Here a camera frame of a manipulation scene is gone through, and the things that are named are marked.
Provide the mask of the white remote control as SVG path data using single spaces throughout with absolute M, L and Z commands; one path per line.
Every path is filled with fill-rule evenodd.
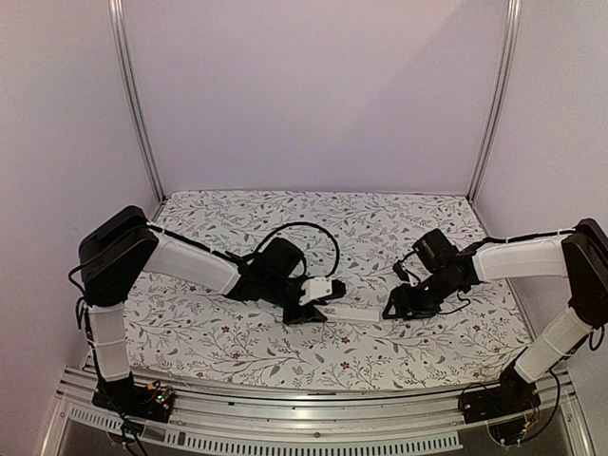
M 317 305 L 316 308 L 333 322 L 378 323 L 380 321 L 380 312 L 377 310 L 357 309 L 341 304 Z

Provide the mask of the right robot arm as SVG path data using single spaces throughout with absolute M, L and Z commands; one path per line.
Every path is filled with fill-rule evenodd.
M 385 319 L 436 316 L 446 298 L 495 280 L 558 276 L 569 281 L 567 307 L 501 374 L 491 406 L 510 414 L 524 403 L 527 386 L 576 349 L 592 331 L 607 325 L 607 236 L 592 218 L 575 227 L 521 237 L 486 237 L 458 249 L 439 229 L 411 248 L 428 278 L 404 281 L 389 294 Z

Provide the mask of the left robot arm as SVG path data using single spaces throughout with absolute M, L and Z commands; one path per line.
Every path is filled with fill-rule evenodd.
M 273 237 L 247 255 L 222 253 L 150 222 L 128 206 L 79 245 L 69 274 L 77 318 L 121 412 L 142 401 L 138 369 L 271 388 L 330 384 L 322 353 L 333 294 L 307 274 L 303 252 Z

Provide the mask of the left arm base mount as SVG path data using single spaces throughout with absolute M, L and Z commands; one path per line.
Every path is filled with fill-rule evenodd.
M 132 377 L 118 381 L 99 380 L 92 405 L 119 415 L 167 423 L 175 402 L 175 390 L 155 381 L 138 386 Z

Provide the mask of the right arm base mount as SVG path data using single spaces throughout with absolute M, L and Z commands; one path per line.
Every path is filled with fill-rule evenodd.
M 458 409 L 467 424 L 524 412 L 540 404 L 536 384 L 520 377 L 513 365 L 501 373 L 496 387 L 464 389 L 458 399 Z

